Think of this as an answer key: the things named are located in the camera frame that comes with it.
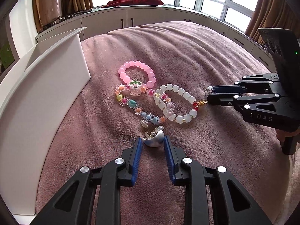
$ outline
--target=human hand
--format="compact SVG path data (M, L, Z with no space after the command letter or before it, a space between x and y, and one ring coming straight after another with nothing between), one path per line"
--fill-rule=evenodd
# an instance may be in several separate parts
M292 133L276 129L276 137L280 142L284 142L285 137L293 137L296 136L297 134L300 134L300 128L298 128L298 130Z

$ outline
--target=white bead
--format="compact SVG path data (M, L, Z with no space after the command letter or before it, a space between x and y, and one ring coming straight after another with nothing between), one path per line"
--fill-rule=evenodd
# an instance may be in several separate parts
M196 111L195 109L191 109L190 112L189 112L189 114L190 114L193 118L195 118L195 117L197 116L197 111Z
M179 89L179 86L177 86L177 85L174 85L174 86L173 86L173 91L174 91L174 92L178 92L178 89Z
M182 124L182 123L183 123L183 116L178 115L178 116L176 117L176 122L177 122L178 124Z
M160 88L163 92L165 92L167 90L167 86L165 86L165 85L162 85Z
M159 94L161 94L163 91L161 90L161 89L157 89L156 91L155 91L155 93L159 93Z
M167 111L168 111L168 109L165 108L165 109L163 110L163 114L166 115Z
M174 121L174 119L176 118L176 114L175 113L173 113L173 115L170 117L170 118L168 118L170 121Z
M192 120L192 116L190 114L186 114L183 116L186 123L189 123Z
M191 96L191 94L188 93L188 92L185 92L185 93L183 94L183 98L185 98L186 100L189 99L190 96Z
M178 94L181 95L181 96L184 94L184 92L185 92L185 90L183 88L180 88L178 90Z
M156 98L155 100L154 100L154 102L155 102L155 104L158 106L161 102L163 102L162 101L162 99L159 99L159 98Z
M164 110L166 108L166 104L164 102L159 103L158 105L160 110Z
M173 85L172 84L167 84L167 91L171 91L172 90Z
M189 99L188 99L188 102L193 104L194 102L196 101L196 98L191 96Z

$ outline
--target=red cloth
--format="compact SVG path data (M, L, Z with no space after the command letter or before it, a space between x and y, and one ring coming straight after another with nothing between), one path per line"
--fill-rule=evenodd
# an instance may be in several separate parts
M108 2L104 7L115 7L115 6L130 6L130 5L152 5L158 6L163 5L161 0L113 0Z

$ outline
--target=jewelry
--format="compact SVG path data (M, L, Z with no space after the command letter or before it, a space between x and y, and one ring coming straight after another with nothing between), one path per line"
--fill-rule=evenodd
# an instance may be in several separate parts
M189 111L188 114L184 116L178 115L174 113L175 104L172 102L171 98L165 93L165 91L173 91L177 92L179 95L183 96L184 99L188 100L190 104L193 105L193 109ZM196 101L194 96L191 96L190 93L186 92L183 88L179 88L177 85L167 84L162 85L159 89L155 91L154 94L154 102L163 111L163 114L170 120L176 121L178 124L182 124L183 122L191 122L193 118L197 116L197 111L200 106L208 103L207 101Z
M212 86L208 86L204 92L206 97L208 97L210 94L216 93Z
M153 113L147 113L143 110L143 107L141 107L138 102L136 102L133 99L128 98L127 96L124 96L120 93L120 90L116 86L115 90L116 99L120 102L119 104L121 106L127 105L129 108L132 108L134 113L136 115L140 115L142 117L142 120L140 121L141 125L144 128L148 128L148 123L152 123L154 125L159 125L167 120L166 116L156 116Z
M156 127L151 133L149 131L145 132L146 138L142 138L143 143L149 147L160 147L164 142L164 127Z
M129 76L127 76L127 74L125 73L126 69L129 67L139 67L140 69L143 69L149 78L149 81L144 84L145 87L151 89L152 87L154 87L154 83L156 82L156 78L155 78L155 74L153 73L153 70L146 64L141 63L140 61L130 61L130 62L126 62L123 65L120 66L118 73L120 74L120 78L123 80L124 83L128 84L130 83L132 80L130 79Z

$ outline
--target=white wall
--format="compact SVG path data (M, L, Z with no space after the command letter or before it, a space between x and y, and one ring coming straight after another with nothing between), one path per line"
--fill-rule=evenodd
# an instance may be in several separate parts
M9 14L9 21L13 43L22 58L37 43L32 0L19 0Z

